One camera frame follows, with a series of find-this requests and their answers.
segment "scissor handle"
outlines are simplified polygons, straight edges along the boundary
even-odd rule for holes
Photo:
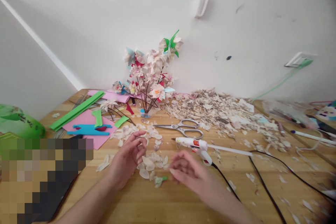
[[[198,129],[183,129],[183,128],[178,128],[177,130],[180,131],[182,133],[182,135],[184,135],[185,137],[188,137],[188,138],[201,139],[204,136],[203,132],[200,131],[200,130],[198,130]],[[188,136],[186,134],[186,132],[198,132],[201,135],[199,137],[195,138],[195,137]]]
[[[184,124],[183,122],[184,121],[190,121],[190,122],[193,122],[195,123],[196,125],[192,126],[192,125],[186,125]],[[196,122],[195,120],[191,120],[191,119],[182,119],[179,123],[178,123],[178,126],[183,126],[183,127],[186,127],[186,128],[198,128],[200,126],[200,124],[198,122]]]

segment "electrical outlet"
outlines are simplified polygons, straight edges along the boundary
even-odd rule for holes
[[[285,67],[298,68],[299,65],[306,59],[314,60],[317,57],[316,54],[308,54],[303,52],[298,52],[290,61],[287,62]]]

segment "white wall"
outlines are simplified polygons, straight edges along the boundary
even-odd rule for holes
[[[107,89],[127,78],[126,46],[156,49],[180,29],[185,44],[172,65],[177,91],[215,86],[255,97],[305,51],[318,59],[267,97],[336,97],[336,0],[210,0],[200,20],[193,18],[194,0],[7,1],[87,88]]]
[[[76,92],[0,2],[0,103],[39,120]]]

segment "glue gun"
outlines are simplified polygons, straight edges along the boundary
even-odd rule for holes
[[[172,140],[196,152],[203,159],[203,163],[206,166],[210,166],[212,164],[212,159],[207,153],[208,149],[207,142],[203,140],[196,140],[194,138],[184,138],[184,137],[172,138]]]
[[[240,151],[237,149],[225,148],[225,147],[217,146],[217,145],[210,145],[204,140],[196,140],[194,138],[177,137],[177,138],[172,138],[172,140],[196,152],[203,159],[203,163],[206,166],[210,166],[212,164],[212,159],[207,153],[208,147],[214,148],[214,149],[220,149],[222,151],[229,151],[229,152],[234,152],[234,153],[238,153],[242,155],[253,156],[251,152],[245,152],[242,150]]]

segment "white wall hook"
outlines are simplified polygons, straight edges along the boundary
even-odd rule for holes
[[[200,18],[204,15],[209,0],[199,0],[195,18]]]

